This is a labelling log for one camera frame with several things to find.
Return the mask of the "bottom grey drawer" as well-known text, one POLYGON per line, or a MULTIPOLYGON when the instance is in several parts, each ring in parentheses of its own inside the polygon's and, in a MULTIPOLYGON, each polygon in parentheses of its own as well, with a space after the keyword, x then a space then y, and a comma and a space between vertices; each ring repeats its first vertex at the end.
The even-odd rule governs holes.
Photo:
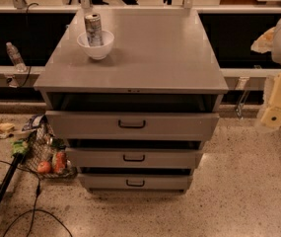
POLYGON ((79 174, 78 179, 87 190, 170 190, 186 191, 190 176, 137 176, 79 174))

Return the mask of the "green snack packet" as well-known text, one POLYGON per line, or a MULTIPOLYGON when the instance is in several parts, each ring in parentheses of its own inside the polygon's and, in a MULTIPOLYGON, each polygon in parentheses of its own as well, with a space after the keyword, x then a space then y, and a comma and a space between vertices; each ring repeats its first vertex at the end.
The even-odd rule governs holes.
POLYGON ((12 143, 12 155, 26 155, 29 151, 29 145, 24 139, 15 140, 12 143))

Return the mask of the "grey drawer cabinet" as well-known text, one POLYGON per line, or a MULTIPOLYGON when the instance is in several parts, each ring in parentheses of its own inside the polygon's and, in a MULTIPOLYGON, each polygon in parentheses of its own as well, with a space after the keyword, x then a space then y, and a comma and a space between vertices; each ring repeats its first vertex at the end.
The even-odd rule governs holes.
MULTIPOLYGON (((93 60, 77 44, 77 12, 35 82, 48 111, 218 114, 228 86, 198 14, 188 9, 110 9, 99 13, 113 49, 93 60)), ((68 148, 194 150, 206 141, 62 139, 68 148)), ((76 167, 79 174, 190 176, 193 169, 76 167)))

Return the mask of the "redbull can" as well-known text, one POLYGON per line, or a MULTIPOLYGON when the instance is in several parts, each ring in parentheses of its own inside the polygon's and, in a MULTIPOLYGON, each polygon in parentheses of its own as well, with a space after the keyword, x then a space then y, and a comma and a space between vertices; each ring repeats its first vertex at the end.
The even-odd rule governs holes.
POLYGON ((103 31, 101 16, 98 13, 84 16, 88 43, 90 46, 101 46, 103 42, 103 31))

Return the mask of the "clear plastic water bottle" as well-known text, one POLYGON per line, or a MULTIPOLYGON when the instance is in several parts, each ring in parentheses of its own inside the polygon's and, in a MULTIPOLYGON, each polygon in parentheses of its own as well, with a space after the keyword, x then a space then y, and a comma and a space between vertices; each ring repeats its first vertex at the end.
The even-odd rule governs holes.
POLYGON ((6 43, 6 50, 16 70, 20 73, 26 72, 28 68, 22 59, 19 50, 11 42, 6 43))

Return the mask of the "blue white chip bag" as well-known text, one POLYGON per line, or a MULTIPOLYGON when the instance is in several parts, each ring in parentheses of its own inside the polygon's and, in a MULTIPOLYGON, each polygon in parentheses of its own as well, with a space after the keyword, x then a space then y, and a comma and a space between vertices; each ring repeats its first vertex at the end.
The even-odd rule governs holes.
POLYGON ((32 116, 23 126, 22 131, 34 130, 40 127, 45 121, 45 115, 32 116))

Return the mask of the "top grey drawer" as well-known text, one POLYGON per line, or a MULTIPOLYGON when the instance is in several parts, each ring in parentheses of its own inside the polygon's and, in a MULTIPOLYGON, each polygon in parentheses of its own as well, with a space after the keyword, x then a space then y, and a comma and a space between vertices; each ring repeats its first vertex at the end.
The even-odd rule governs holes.
POLYGON ((207 141, 218 114, 91 113, 47 111, 56 137, 64 139, 207 141))

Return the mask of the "red orange snack bag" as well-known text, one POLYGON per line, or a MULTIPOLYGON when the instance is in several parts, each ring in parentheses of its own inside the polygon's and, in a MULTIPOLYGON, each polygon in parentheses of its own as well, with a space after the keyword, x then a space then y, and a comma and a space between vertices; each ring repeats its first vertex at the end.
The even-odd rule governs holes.
POLYGON ((66 153, 63 151, 56 152, 52 156, 52 169, 55 174, 62 174, 67 167, 66 153))

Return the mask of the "red apple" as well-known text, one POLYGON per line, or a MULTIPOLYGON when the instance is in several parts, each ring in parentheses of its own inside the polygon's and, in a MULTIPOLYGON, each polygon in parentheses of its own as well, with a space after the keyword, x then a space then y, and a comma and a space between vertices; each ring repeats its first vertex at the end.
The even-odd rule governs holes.
POLYGON ((37 171, 40 174, 48 174, 51 171, 51 164, 47 161, 42 161, 38 164, 37 171))

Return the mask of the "middle grey drawer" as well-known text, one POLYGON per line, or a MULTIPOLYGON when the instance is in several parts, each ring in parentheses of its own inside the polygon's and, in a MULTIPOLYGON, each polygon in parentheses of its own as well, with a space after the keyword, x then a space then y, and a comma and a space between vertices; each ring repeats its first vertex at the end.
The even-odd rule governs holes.
POLYGON ((68 148, 75 167, 193 169, 194 150, 68 148))

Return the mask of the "grey drawer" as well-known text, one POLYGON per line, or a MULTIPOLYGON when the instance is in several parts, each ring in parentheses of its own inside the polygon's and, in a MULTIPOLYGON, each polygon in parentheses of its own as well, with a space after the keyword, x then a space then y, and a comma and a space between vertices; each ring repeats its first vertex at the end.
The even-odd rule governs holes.
POLYGON ((91 113, 47 111, 56 137, 64 139, 207 141, 218 114, 91 113))
POLYGON ((68 148, 75 167, 193 169, 194 150, 68 148))
POLYGON ((87 190, 170 190, 186 191, 190 176, 137 176, 79 174, 78 179, 87 190))

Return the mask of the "white bowl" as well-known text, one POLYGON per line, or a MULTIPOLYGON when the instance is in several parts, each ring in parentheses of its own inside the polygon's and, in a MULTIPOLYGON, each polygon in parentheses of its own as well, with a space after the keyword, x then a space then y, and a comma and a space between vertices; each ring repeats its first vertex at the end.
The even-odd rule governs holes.
POLYGON ((114 35, 112 32, 103 30, 103 45, 100 46, 90 46, 86 33, 81 33, 77 37, 77 44, 81 49, 94 60, 101 60, 106 58, 112 50, 114 43, 114 35))

